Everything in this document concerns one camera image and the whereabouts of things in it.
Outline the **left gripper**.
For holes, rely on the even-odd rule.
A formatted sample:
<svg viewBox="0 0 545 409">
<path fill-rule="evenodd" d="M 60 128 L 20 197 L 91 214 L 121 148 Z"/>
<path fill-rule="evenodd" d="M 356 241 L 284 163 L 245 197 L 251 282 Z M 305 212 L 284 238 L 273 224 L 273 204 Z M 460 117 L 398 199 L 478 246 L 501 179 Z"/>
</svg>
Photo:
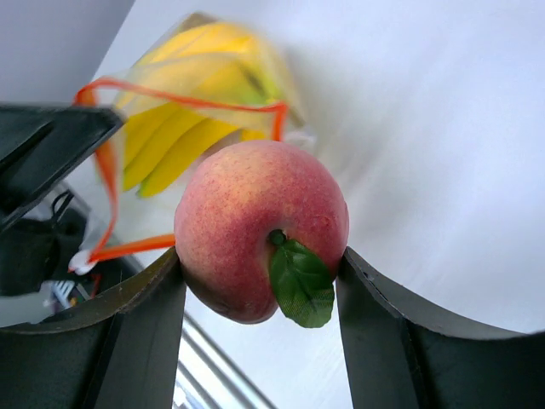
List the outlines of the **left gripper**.
<svg viewBox="0 0 545 409">
<path fill-rule="evenodd" d="M 70 191 L 46 205 L 45 219 L 21 218 L 122 124 L 108 107 L 1 105 L 3 297 L 37 292 L 46 282 L 86 285 L 96 295 L 138 274 L 129 257 L 98 262 L 81 276 L 69 270 L 90 221 Z"/>
</svg>

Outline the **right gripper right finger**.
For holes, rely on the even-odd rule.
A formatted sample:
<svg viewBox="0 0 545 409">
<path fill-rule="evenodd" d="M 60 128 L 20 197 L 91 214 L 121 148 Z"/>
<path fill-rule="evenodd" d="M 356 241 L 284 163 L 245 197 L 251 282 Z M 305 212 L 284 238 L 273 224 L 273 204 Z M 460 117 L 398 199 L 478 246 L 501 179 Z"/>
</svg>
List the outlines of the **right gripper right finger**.
<svg viewBox="0 0 545 409">
<path fill-rule="evenodd" d="M 544 334 L 471 320 L 347 248 L 336 280 L 355 408 L 542 408 Z"/>
</svg>

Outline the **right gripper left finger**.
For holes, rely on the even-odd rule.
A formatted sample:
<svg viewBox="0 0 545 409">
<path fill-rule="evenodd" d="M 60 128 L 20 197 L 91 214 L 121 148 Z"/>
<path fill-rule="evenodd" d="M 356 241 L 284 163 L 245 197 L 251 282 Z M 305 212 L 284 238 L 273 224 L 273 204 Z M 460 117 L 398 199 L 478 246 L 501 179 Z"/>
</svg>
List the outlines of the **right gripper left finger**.
<svg viewBox="0 0 545 409">
<path fill-rule="evenodd" d="M 174 249 L 39 324 L 1 330 L 3 408 L 170 408 L 186 284 Z"/>
</svg>

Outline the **clear zip top bag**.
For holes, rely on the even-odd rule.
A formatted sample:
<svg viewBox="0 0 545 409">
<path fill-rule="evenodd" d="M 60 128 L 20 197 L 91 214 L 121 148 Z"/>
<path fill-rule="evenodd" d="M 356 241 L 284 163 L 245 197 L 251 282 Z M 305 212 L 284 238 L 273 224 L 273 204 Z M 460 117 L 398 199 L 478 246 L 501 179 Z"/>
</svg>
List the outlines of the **clear zip top bag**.
<svg viewBox="0 0 545 409">
<path fill-rule="evenodd" d="M 79 107 L 110 107 L 121 126 L 94 152 L 108 200 L 105 228 L 91 233 L 69 269 L 174 243 L 172 216 L 198 162 L 250 140 L 287 141 L 312 151 L 309 129 L 279 50 L 246 26 L 194 13 L 129 69 L 75 95 Z"/>
</svg>

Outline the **pink fake peach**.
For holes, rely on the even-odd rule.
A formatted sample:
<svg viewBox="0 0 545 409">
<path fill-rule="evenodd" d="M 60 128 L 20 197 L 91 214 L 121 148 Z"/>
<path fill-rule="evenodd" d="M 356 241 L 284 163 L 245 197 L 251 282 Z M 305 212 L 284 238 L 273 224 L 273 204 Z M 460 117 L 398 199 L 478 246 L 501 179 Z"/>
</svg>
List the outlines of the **pink fake peach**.
<svg viewBox="0 0 545 409">
<path fill-rule="evenodd" d="M 277 310 L 306 328 L 330 320 L 347 246 L 341 189 L 311 154 L 246 141 L 201 163 L 175 212 L 175 249 L 195 296 L 242 324 Z"/>
</svg>

